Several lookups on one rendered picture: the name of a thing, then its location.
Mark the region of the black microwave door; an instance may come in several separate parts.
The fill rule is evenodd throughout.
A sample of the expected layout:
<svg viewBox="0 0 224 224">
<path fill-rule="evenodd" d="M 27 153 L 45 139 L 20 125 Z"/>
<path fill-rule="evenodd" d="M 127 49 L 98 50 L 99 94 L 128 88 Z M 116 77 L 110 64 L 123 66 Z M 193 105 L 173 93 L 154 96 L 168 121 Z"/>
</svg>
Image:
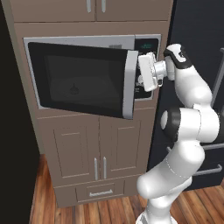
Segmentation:
<svg viewBox="0 0 224 224">
<path fill-rule="evenodd" d="M 126 49 L 28 44 L 40 105 L 123 118 Z"/>
</svg>

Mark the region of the brown tall cabinet frame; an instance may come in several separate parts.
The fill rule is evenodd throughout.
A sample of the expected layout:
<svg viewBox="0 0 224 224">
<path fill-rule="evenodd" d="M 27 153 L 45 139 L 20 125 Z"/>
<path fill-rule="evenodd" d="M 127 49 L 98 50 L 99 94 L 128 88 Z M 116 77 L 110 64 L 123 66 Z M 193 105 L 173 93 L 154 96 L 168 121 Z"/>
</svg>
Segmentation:
<svg viewBox="0 0 224 224">
<path fill-rule="evenodd" d="M 31 120 L 34 126 L 34 131 L 38 141 L 39 148 L 45 152 L 42 136 L 40 133 L 39 119 L 64 117 L 64 116 L 81 116 L 91 115 L 98 116 L 99 121 L 99 174 L 100 178 L 96 181 L 63 185 L 53 187 L 57 203 L 60 207 L 72 207 L 79 204 L 94 202 L 98 200 L 110 200 L 117 197 L 126 197 L 134 195 L 137 191 L 137 178 L 142 175 L 132 175 L 121 178 L 102 178 L 101 175 L 101 150 L 100 150 L 100 117 L 105 115 L 93 115 L 88 113 L 67 111 L 56 108 L 39 109 L 33 83 L 30 73 L 28 60 L 26 58 L 25 46 L 23 38 L 32 37 L 67 37 L 67 36 L 101 36 L 101 35 L 130 35 L 130 34 L 160 34 L 161 44 L 159 49 L 159 55 L 161 56 L 167 42 L 168 31 L 170 26 L 172 7 L 170 10 L 169 18 L 166 21 L 121 21 L 121 22 L 109 22 L 109 21 L 97 21 L 96 20 L 96 0 L 94 10 L 94 21 L 73 21 L 73 22 L 16 22 L 14 20 L 11 5 L 9 0 L 2 0 L 3 7 L 7 16 L 7 20 L 10 26 L 10 36 L 13 42 L 13 46 L 16 52 L 16 59 L 18 63 L 19 72 L 24 85 L 25 97 L 28 102 L 28 107 L 31 113 Z M 147 49 L 151 49 L 157 41 L 152 40 L 151 44 L 145 44 L 141 39 L 137 39 L 135 43 L 135 49 L 138 51 L 138 56 L 143 53 L 148 53 Z M 136 78 L 135 78 L 135 90 L 134 90 L 134 111 L 137 109 L 154 108 L 155 114 L 158 103 L 157 93 L 147 93 L 144 91 L 139 79 L 140 70 L 136 63 Z M 124 181 L 124 193 L 109 196 L 101 199 L 91 199 L 79 202 L 76 195 L 76 187 L 81 185 L 90 185 L 98 182 L 108 183 L 111 180 L 123 180 Z"/>
</svg>

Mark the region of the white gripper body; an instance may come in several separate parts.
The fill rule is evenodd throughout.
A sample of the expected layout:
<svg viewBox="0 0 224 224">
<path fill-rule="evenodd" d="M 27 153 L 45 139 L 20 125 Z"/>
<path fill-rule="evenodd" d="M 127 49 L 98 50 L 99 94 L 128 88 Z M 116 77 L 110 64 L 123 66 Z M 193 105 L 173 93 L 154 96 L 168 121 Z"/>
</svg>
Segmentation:
<svg viewBox="0 0 224 224">
<path fill-rule="evenodd" d="M 158 72 L 155 54 L 148 52 L 138 57 L 140 73 L 143 78 L 143 87 L 145 91 L 152 91 L 158 87 Z"/>
</svg>

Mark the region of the brown drawer front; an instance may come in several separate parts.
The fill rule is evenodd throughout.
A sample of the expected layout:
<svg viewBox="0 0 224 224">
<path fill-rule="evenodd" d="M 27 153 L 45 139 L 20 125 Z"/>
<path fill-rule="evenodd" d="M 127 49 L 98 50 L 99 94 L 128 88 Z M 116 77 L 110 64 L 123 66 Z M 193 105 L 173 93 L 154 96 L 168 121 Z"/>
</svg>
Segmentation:
<svg viewBox="0 0 224 224">
<path fill-rule="evenodd" d="M 89 197 L 89 193 L 98 193 L 113 190 L 112 194 L 102 195 L 98 197 Z M 78 185 L 76 187 L 77 200 L 82 202 L 84 200 L 94 200 L 106 198 L 109 196 L 115 196 L 124 193 L 124 181 L 123 180 L 111 180 L 108 183 L 98 182 L 90 185 Z"/>
</svg>

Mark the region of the black fridge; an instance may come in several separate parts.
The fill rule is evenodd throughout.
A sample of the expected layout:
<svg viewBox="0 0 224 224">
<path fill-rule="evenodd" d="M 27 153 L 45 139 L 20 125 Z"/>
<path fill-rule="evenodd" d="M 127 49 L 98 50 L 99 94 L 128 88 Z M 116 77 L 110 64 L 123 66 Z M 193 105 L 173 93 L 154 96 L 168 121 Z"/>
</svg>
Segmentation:
<svg viewBox="0 0 224 224">
<path fill-rule="evenodd" d="M 181 44 L 200 76 L 217 91 L 213 107 L 224 115 L 224 79 L 218 83 L 217 74 L 224 57 L 224 0 L 175 0 L 171 15 L 168 42 Z M 160 118 L 164 111 L 181 108 L 174 83 L 164 79 L 158 90 L 156 120 L 151 139 L 148 167 L 159 164 L 168 154 L 173 142 L 164 134 Z M 224 140 L 222 146 L 208 143 L 203 175 L 194 176 L 188 190 L 218 186 L 224 178 Z"/>
</svg>

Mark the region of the brown panelled cupboard door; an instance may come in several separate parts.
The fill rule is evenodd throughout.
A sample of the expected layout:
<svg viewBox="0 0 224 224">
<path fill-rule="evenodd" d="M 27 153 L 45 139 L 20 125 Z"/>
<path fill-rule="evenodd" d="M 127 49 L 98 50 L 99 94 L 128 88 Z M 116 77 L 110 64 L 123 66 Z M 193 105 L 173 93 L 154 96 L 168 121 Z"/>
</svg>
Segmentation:
<svg viewBox="0 0 224 224">
<path fill-rule="evenodd" d="M 107 159 L 107 178 L 115 179 L 144 173 L 148 163 L 154 108 L 134 111 L 132 120 L 100 117 L 101 177 L 103 157 Z"/>
<path fill-rule="evenodd" d="M 38 120 L 52 185 L 95 181 L 99 174 L 99 121 L 96 115 L 73 115 Z"/>
</svg>

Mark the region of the brown plain cupboard door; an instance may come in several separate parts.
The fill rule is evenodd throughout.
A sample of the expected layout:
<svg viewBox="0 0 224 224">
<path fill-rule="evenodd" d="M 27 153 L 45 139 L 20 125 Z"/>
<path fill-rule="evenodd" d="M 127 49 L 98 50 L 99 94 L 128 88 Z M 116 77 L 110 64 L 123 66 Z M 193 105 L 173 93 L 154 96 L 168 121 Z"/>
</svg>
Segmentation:
<svg viewBox="0 0 224 224">
<path fill-rule="evenodd" d="M 173 0 L 106 0 L 106 12 L 102 12 L 102 0 L 96 0 L 96 20 L 166 21 Z"/>
<path fill-rule="evenodd" d="M 16 22 L 73 22 L 94 21 L 95 0 L 91 12 L 87 0 L 9 0 Z"/>
</svg>

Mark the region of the silver microwave oven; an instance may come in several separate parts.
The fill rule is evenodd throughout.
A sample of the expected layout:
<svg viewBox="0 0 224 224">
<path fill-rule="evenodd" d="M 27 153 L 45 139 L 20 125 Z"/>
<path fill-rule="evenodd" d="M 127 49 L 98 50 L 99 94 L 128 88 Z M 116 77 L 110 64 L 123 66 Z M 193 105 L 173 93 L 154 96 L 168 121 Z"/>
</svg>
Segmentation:
<svg viewBox="0 0 224 224">
<path fill-rule="evenodd" d="M 107 47 L 117 49 L 135 49 L 135 43 L 137 39 L 141 39 L 145 44 L 151 44 L 155 39 L 157 43 L 151 48 L 147 49 L 147 52 L 154 52 L 156 57 L 159 55 L 159 49 L 161 44 L 160 34 L 130 34 L 130 35 L 101 35 L 101 36 L 67 36 L 67 37 L 32 37 L 23 38 L 24 48 L 26 52 L 26 58 L 28 60 L 33 88 L 39 109 L 45 109 L 40 105 L 39 93 L 34 78 L 34 72 L 32 69 L 31 54 L 28 50 L 28 44 L 30 42 L 48 43 L 48 44 L 62 44 L 71 46 L 95 46 L 95 47 Z"/>
</svg>

